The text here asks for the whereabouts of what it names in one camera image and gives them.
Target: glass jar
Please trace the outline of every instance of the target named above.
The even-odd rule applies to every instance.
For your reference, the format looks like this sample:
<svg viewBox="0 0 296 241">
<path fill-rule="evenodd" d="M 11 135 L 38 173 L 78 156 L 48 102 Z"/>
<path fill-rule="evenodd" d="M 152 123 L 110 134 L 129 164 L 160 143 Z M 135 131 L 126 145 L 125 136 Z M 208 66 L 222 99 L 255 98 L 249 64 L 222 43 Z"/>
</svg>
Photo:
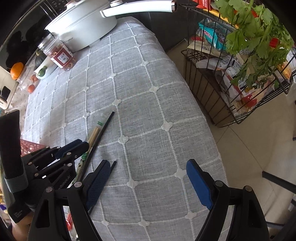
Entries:
<svg viewBox="0 0 296 241">
<path fill-rule="evenodd" d="M 39 44 L 38 48 L 50 57 L 58 67 L 63 68 L 65 71 L 73 68 L 76 63 L 73 54 L 59 38 L 54 37 L 52 34 L 47 35 Z"/>
</svg>

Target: snack bag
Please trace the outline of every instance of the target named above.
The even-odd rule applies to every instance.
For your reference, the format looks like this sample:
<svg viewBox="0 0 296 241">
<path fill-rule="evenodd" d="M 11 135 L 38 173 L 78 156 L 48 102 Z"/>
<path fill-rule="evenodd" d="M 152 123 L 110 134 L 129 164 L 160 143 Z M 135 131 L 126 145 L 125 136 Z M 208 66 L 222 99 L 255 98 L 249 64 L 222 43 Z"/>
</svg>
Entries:
<svg viewBox="0 0 296 241">
<path fill-rule="evenodd" d="M 221 26 L 220 24 L 216 24 L 210 20 L 206 19 L 205 21 L 202 20 L 201 22 L 198 23 L 201 31 L 204 30 L 204 37 L 205 39 L 212 44 L 213 41 L 213 46 L 218 49 L 218 50 L 226 50 L 226 46 L 223 46 L 225 37 L 226 37 L 226 32 L 227 30 Z"/>
<path fill-rule="evenodd" d="M 193 0 L 193 2 L 198 3 L 197 8 L 211 10 L 211 0 Z"/>
</svg>

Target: orange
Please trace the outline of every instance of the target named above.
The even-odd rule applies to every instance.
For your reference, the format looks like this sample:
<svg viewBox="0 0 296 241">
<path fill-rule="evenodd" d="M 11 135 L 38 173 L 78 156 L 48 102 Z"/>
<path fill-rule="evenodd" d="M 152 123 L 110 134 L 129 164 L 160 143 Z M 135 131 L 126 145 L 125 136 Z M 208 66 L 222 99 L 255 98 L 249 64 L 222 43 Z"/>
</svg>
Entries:
<svg viewBox="0 0 296 241">
<path fill-rule="evenodd" d="M 17 78 L 20 76 L 23 69 L 24 69 L 23 63 L 18 62 L 14 64 L 10 70 L 11 78 L 13 80 L 17 80 Z"/>
</svg>

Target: tomato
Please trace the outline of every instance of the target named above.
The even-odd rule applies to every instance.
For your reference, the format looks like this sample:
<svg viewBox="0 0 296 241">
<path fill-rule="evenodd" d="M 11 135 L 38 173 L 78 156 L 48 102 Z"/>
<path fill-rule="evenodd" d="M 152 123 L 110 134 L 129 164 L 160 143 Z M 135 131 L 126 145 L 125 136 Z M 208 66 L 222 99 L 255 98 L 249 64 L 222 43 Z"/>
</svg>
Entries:
<svg viewBox="0 0 296 241">
<path fill-rule="evenodd" d="M 30 86 L 28 87 L 28 92 L 29 92 L 29 93 L 33 93 L 34 90 L 35 90 L 35 85 L 30 85 Z"/>
<path fill-rule="evenodd" d="M 36 77 L 36 75 L 34 74 L 34 75 L 32 75 L 31 76 L 31 80 L 33 81 L 33 82 L 36 82 L 36 81 L 38 81 L 39 79 Z"/>
<path fill-rule="evenodd" d="M 257 15 L 257 13 L 256 13 L 254 10 L 251 10 L 251 13 L 253 14 L 254 18 L 259 17 L 259 16 Z"/>
</svg>

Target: beige floor tile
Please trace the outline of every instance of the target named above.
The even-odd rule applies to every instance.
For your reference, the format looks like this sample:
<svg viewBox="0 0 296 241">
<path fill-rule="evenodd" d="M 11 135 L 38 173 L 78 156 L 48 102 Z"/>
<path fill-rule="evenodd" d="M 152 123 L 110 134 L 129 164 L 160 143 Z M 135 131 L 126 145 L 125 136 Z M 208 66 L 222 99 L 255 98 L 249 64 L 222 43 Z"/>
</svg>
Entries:
<svg viewBox="0 0 296 241">
<path fill-rule="evenodd" d="M 268 180 L 262 178 L 262 169 L 238 136 L 228 128 L 217 144 L 230 187 L 250 185 L 264 206 L 272 193 Z"/>
<path fill-rule="evenodd" d="M 208 125 L 210 127 L 211 132 L 212 132 L 214 140 L 217 144 L 219 142 L 219 140 L 221 139 L 221 137 L 223 136 L 223 134 L 225 133 L 225 131 L 227 130 L 228 126 L 218 128 L 217 126 L 215 126 L 211 122 L 208 122 Z"/>
<path fill-rule="evenodd" d="M 230 126 L 262 169 L 271 162 L 275 153 L 282 158 L 286 155 L 287 148 L 284 151 L 283 147 L 292 141 L 295 109 L 283 93 L 256 109 L 241 124 Z"/>
<path fill-rule="evenodd" d="M 286 141 L 282 141 L 280 148 L 272 150 L 271 160 L 264 170 L 288 182 L 296 184 L 295 158 L 296 142 L 293 142 L 291 138 L 288 138 Z M 271 185 L 275 194 L 280 196 L 280 192 L 283 188 L 272 182 Z"/>
<path fill-rule="evenodd" d="M 290 202 L 288 200 L 292 199 L 293 194 L 288 193 L 288 191 L 283 191 L 280 196 L 276 195 L 274 192 L 270 195 L 266 204 L 262 208 L 266 221 L 272 223 L 285 224 L 288 218 L 291 216 L 291 212 L 288 210 Z M 279 230 L 270 229 L 269 234 L 277 234 Z"/>
<path fill-rule="evenodd" d="M 184 76 L 184 56 L 181 54 L 182 50 L 187 48 L 187 41 L 182 41 L 176 47 L 172 48 L 167 52 L 167 55 L 175 63 L 177 69 Z"/>
</svg>

